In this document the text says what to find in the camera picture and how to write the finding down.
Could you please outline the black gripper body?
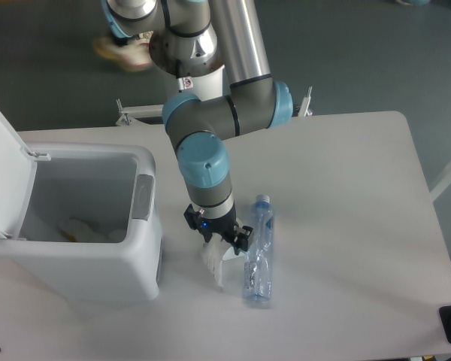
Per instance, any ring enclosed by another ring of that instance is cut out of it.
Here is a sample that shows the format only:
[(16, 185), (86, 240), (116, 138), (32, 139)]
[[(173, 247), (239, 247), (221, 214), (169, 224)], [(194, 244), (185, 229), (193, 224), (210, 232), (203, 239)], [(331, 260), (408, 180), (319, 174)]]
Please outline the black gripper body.
[(214, 234), (220, 235), (225, 241), (234, 241), (236, 237), (236, 217), (235, 208), (231, 208), (227, 214), (219, 218), (207, 218), (205, 212), (197, 212), (198, 231), (205, 241), (210, 241)]

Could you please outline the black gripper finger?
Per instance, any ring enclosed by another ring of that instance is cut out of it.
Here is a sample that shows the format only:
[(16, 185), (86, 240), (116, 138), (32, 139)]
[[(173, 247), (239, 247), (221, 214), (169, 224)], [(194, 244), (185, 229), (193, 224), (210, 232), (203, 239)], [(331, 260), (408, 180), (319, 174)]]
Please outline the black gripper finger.
[(220, 226), (220, 230), (223, 241), (232, 246), (235, 255), (249, 250), (253, 239), (253, 227), (224, 223)]
[(203, 217), (204, 210), (201, 208), (196, 211), (192, 204), (184, 211), (184, 218), (191, 230), (197, 231), (203, 238), (205, 243), (209, 243), (212, 238), (210, 230), (210, 221)]

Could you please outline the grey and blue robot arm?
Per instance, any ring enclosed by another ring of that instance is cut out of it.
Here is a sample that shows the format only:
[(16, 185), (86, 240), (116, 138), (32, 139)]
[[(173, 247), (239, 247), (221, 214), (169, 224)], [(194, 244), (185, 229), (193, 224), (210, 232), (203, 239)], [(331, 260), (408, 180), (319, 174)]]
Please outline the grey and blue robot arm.
[(252, 1), (104, 1), (112, 33), (130, 40), (152, 32), (153, 63), (179, 80), (224, 71), (229, 93), (203, 100), (185, 90), (162, 108), (190, 205), (184, 217), (206, 241), (217, 234), (236, 252), (247, 251), (253, 228), (236, 215), (224, 141), (290, 120), (285, 83), (270, 72)]

